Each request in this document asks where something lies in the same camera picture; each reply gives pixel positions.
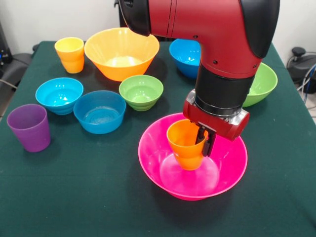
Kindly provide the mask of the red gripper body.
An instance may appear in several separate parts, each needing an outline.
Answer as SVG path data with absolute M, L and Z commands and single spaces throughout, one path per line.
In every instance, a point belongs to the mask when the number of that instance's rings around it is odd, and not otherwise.
M 195 103 L 196 92 L 189 92 L 184 102 L 183 115 L 196 125 L 210 129 L 228 140 L 238 138 L 249 122 L 249 112 L 241 111 L 232 117 L 219 117 L 202 110 Z

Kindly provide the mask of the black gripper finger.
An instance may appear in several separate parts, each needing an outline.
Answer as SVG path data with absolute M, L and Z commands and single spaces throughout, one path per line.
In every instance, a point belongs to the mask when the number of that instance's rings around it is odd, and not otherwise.
M 203 146 L 202 154 L 204 157 L 210 157 L 216 138 L 216 132 L 208 131 L 208 138 Z
M 206 128 L 203 126 L 200 126 L 197 131 L 195 144 L 197 145 L 198 143 L 203 142 L 204 140 L 207 140 L 207 138 L 208 138 L 208 132 Z

